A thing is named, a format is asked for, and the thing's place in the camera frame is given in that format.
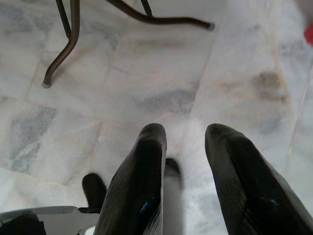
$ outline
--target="rubber tip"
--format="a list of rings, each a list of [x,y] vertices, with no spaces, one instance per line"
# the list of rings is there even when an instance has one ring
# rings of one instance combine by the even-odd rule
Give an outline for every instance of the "rubber tip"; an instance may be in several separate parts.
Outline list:
[[[215,29],[215,24],[211,23],[210,26],[207,28],[209,31],[213,31]]]
[[[46,83],[43,82],[42,86],[43,86],[43,88],[47,89],[47,88],[51,87],[51,84],[46,84]]]

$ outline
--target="floor tile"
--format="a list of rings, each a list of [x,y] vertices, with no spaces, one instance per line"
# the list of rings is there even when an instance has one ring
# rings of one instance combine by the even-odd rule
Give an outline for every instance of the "floor tile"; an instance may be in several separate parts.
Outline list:
[[[124,2],[127,5],[133,7],[135,1],[136,0],[125,0]],[[125,24],[125,20],[127,20],[129,16],[107,1],[83,0],[81,8],[82,10],[87,10],[90,12],[90,14],[85,13],[85,15],[88,15],[89,17],[95,17],[98,19],[99,22],[118,27],[120,29],[126,29],[127,27],[127,24]]]
[[[295,117],[299,113],[313,59],[313,49],[304,39],[310,0],[247,1],[254,18],[267,35],[279,73],[284,77]]]
[[[212,123],[243,132],[279,172],[285,166],[292,135],[287,93],[266,37],[244,6],[228,2],[191,112],[179,155],[191,188],[212,184],[204,152]]]
[[[286,167],[286,179],[308,211],[313,214],[313,70],[302,111],[299,115],[296,130],[291,143],[289,159]]]
[[[184,198],[186,234],[228,234],[214,187],[186,190]]]
[[[0,3],[0,95],[24,99],[55,15]]]
[[[167,132],[168,154],[178,153],[198,89],[196,82],[176,83],[112,70],[96,115],[116,125],[136,128],[157,122]]]
[[[176,4],[164,0],[152,0],[149,3],[156,16],[189,15],[214,21],[217,27],[225,6],[225,1],[218,0],[197,0],[197,4],[186,0]],[[118,45],[112,66],[132,75],[155,80],[162,77],[167,80],[194,81],[202,74],[215,35],[216,30],[210,32],[194,25],[156,26],[131,19]]]
[[[99,174],[108,187],[113,175],[131,151],[140,129],[120,128],[103,123],[91,171]]]
[[[2,167],[80,188],[99,121],[8,98],[1,98],[0,110]]]
[[[96,11],[92,4],[82,4],[78,43],[55,71],[53,85],[43,89],[41,85],[48,66],[67,44],[61,19],[55,20],[28,94],[31,102],[87,116],[94,114],[119,35],[127,25],[127,18],[110,23],[104,13]]]
[[[1,212],[36,207],[84,207],[87,205],[86,199],[73,189],[50,184],[2,167],[0,167],[0,175],[3,186],[0,202]]]

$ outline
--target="marble floor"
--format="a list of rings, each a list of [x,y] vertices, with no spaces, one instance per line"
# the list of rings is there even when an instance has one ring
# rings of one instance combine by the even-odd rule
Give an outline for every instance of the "marble floor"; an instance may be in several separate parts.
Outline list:
[[[249,137],[313,214],[311,0],[149,2],[156,16],[216,29],[147,25],[81,0],[78,44],[43,89],[67,43],[55,1],[0,0],[0,212],[85,206],[82,177],[108,185],[140,129],[158,122],[184,173],[186,234],[226,235],[204,152],[218,122]]]

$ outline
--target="brown metal frame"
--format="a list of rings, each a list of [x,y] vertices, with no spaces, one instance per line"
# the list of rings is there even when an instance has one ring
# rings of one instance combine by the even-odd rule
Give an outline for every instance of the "brown metal frame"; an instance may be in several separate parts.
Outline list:
[[[127,5],[122,0],[106,0],[110,4],[114,5],[125,14],[130,17],[139,20],[144,23],[149,24],[193,24],[199,27],[206,28],[212,31],[215,27],[214,23],[204,22],[198,19],[190,18],[190,17],[154,17],[152,15],[151,8],[147,0],[141,0],[144,10],[147,15],[144,15],[129,5]],[[63,23],[63,27],[65,33],[68,37],[68,43],[65,48],[61,51],[61,53],[54,59],[49,68],[45,73],[45,79],[43,82],[44,88],[49,88],[51,86],[51,79],[54,71],[61,65],[61,63],[68,57],[68,55],[72,52],[79,37],[79,27],[80,27],[80,2],[79,0],[70,0],[70,14],[71,14],[71,28],[69,27],[67,15],[65,13],[65,9],[63,6],[62,0],[56,0],[57,6],[60,12],[61,20]]]

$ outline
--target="red object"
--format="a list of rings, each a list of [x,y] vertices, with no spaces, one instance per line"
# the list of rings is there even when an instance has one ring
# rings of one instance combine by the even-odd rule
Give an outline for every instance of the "red object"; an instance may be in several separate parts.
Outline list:
[[[308,27],[304,32],[304,37],[307,40],[308,44],[313,45],[313,24]]]

